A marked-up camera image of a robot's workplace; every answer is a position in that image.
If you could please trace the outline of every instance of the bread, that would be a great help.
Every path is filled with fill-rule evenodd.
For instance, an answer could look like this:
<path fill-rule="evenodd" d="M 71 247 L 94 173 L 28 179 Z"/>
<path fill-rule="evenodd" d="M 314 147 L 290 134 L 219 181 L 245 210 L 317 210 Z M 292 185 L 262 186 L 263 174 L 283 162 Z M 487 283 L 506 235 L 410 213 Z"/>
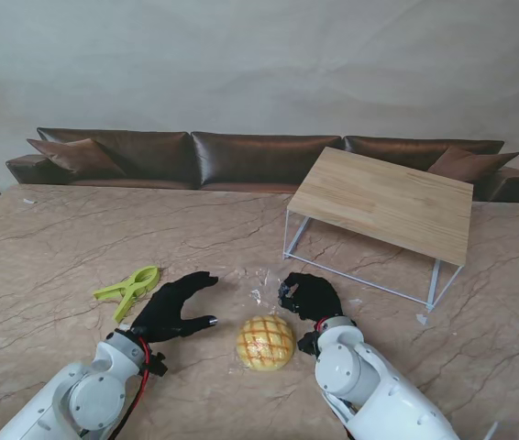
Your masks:
<path fill-rule="evenodd" d="M 293 352 L 293 331 L 278 316 L 254 316 L 243 324 L 237 337 L 239 357 L 257 371 L 281 369 Z"/>

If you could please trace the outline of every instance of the black glove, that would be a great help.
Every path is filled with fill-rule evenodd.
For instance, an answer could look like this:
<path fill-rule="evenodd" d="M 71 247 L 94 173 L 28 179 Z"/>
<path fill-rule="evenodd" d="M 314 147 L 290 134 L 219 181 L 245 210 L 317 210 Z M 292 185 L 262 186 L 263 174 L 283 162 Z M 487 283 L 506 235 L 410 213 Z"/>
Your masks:
<path fill-rule="evenodd" d="M 291 288 L 295 285 L 298 287 L 291 296 Z M 341 301 L 331 283 L 309 273 L 292 272 L 280 286 L 278 296 L 280 305 L 299 314 L 302 320 L 318 322 L 323 318 L 343 314 Z"/>
<path fill-rule="evenodd" d="M 218 282 L 209 272 L 195 272 L 175 282 L 168 282 L 156 291 L 131 325 L 131 332 L 143 336 L 148 343 L 190 336 L 216 324 L 216 317 L 207 315 L 183 320 L 184 302 L 196 292 Z"/>

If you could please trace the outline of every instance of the plastic clothespin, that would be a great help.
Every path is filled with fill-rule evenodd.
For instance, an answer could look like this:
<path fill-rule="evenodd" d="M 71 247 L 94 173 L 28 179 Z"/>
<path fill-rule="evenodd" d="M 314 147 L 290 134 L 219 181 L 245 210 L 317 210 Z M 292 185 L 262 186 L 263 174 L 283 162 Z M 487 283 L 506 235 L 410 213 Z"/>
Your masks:
<path fill-rule="evenodd" d="M 113 319 L 120 323 L 135 300 L 156 287 L 158 281 L 160 281 L 160 270 L 156 266 L 147 266 L 136 270 L 129 278 L 118 284 L 94 291 L 93 295 L 97 300 L 122 298 L 113 315 Z"/>

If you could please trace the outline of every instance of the white wall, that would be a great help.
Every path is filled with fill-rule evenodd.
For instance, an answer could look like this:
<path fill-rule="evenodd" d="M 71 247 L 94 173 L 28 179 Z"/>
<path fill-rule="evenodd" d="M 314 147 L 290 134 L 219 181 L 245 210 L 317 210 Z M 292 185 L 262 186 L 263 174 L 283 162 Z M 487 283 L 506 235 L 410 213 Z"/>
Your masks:
<path fill-rule="evenodd" d="M 1 187 L 37 126 L 519 150 L 519 0 L 0 0 Z"/>

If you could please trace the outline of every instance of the sofa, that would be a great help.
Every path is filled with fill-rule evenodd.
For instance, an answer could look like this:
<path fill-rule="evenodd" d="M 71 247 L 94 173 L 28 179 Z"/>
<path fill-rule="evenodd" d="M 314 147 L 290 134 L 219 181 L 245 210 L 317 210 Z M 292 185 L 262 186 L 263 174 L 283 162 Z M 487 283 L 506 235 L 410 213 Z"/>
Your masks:
<path fill-rule="evenodd" d="M 325 147 L 427 171 L 449 148 L 496 154 L 499 140 L 362 136 L 259 136 L 38 128 L 43 140 L 90 138 L 125 172 L 124 179 L 72 179 L 45 156 L 8 160 L 19 183 L 294 193 Z M 474 199 L 519 203 L 519 170 L 504 167 L 474 182 Z"/>

